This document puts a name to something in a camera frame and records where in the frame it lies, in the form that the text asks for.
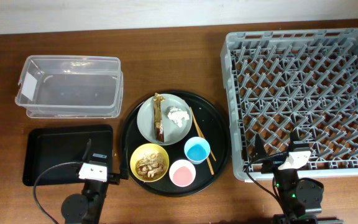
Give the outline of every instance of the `chopsticks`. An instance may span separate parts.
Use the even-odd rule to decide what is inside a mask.
[[[199,127],[198,124],[197,124],[196,118],[194,117],[193,110],[192,110],[191,108],[190,108],[190,111],[191,111],[191,116],[193,117],[194,125],[196,126],[196,130],[197,130],[198,136],[201,137],[201,138],[203,138],[203,139],[205,139],[204,134],[201,132],[200,127]],[[215,158],[214,154],[212,153],[212,151],[210,151],[210,152],[211,152],[212,158],[213,158],[213,159],[215,160],[215,162],[216,162],[216,158]],[[208,167],[209,167],[209,170],[211,171],[211,174],[214,175],[214,170],[212,169],[212,165],[211,165],[211,161],[209,160],[209,157],[206,158],[206,161],[207,161],[207,163],[208,163]]]

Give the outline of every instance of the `small bowl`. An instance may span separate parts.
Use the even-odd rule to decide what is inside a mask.
[[[190,149],[192,147],[196,146],[196,152],[202,153],[205,155],[203,157],[200,158],[195,158],[194,156],[196,154],[192,154],[192,152],[189,153]],[[211,152],[211,146],[209,146],[208,141],[206,141],[203,138],[200,137],[193,137],[189,140],[187,140],[186,144],[185,144],[185,155],[187,157],[187,159],[194,165],[200,164],[202,163],[206,158],[208,158],[209,153]]]
[[[186,167],[191,172],[192,180],[191,180],[191,182],[189,184],[180,185],[180,184],[175,183],[175,181],[173,181],[174,173],[181,167]],[[193,181],[196,179],[196,168],[194,167],[194,165],[191,162],[187,161],[186,159],[180,159],[180,160],[174,162],[171,165],[171,168],[169,169],[169,178],[171,179],[172,183],[175,184],[176,186],[178,186],[178,187],[187,187],[191,183],[193,183]]]
[[[155,180],[145,179],[136,172],[136,162],[139,161],[140,159],[142,159],[145,155],[152,154],[152,153],[161,153],[161,155],[164,157],[165,165],[167,167],[165,169],[164,173]],[[134,153],[132,153],[131,160],[129,161],[129,165],[131,167],[132,173],[139,180],[144,181],[144,182],[155,182],[155,181],[158,181],[159,179],[161,179],[168,171],[168,167],[169,167],[168,153],[166,152],[166,150],[163,147],[161,147],[157,144],[152,144],[152,143],[143,144],[143,145],[139,146],[134,151]]]

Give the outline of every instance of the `white plate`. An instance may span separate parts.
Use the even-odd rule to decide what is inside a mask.
[[[139,128],[140,133],[146,138],[149,142],[159,144],[161,146],[167,146],[175,144],[176,142],[182,140],[191,128],[193,119],[191,117],[191,111],[187,103],[172,94],[161,94],[165,100],[161,103],[161,113],[162,113],[162,125],[164,130],[164,142],[160,142],[155,137],[154,129],[154,107],[153,107],[153,97],[147,99],[143,105],[140,107],[137,114],[137,127]],[[168,109],[172,106],[187,111],[189,114],[189,120],[185,121],[182,119],[183,126],[179,128],[172,120],[167,116]]]

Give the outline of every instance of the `gold bowl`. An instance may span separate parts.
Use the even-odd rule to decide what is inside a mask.
[[[136,172],[136,162],[141,160],[144,156],[149,155],[149,154],[153,154],[153,153],[160,153],[163,156],[164,162],[165,162],[164,165],[167,168],[165,169],[163,174],[160,175],[160,177],[158,177],[158,178],[156,178],[154,180],[149,180],[149,179],[143,178],[141,175],[139,175]],[[161,179],[168,171],[168,168],[169,168],[168,153],[166,152],[166,150],[163,147],[161,147],[161,146],[159,146],[157,144],[152,144],[152,143],[143,144],[143,145],[139,146],[134,151],[134,153],[132,153],[131,160],[129,161],[129,165],[131,167],[132,173],[139,180],[144,181],[144,182],[155,182],[155,181],[158,181],[159,179]]]

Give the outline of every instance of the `black tray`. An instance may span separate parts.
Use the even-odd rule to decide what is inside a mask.
[[[46,169],[64,162],[81,162],[86,143],[92,139],[92,151],[112,154],[112,128],[110,125],[69,128],[40,128],[30,132],[25,154],[23,184],[33,186],[36,178]],[[61,167],[51,170],[39,185],[82,183],[76,168]]]
[[[211,150],[216,157],[216,162],[211,156],[209,157],[215,175],[211,175],[206,160],[199,165],[195,165],[196,179],[187,187],[177,187],[171,182],[168,173],[160,180],[151,183],[145,183],[137,179],[130,169],[129,174],[140,186],[149,192],[167,197],[183,197],[205,189],[219,177],[226,166],[229,152],[231,151],[229,129],[219,111],[206,99],[187,91],[168,91],[164,93],[179,96],[193,109],[197,123],[206,140],[211,145]],[[128,164],[135,149],[140,145],[148,143],[139,132],[136,123],[137,113],[142,104],[143,102],[137,105],[129,114],[124,123],[124,129],[121,135],[121,150],[124,151],[123,155],[125,155],[125,151],[127,152],[126,156]],[[183,147],[189,138],[195,136],[197,136],[197,131],[193,124],[184,139],[173,145],[163,146],[169,155],[170,165],[179,159],[186,159]]]

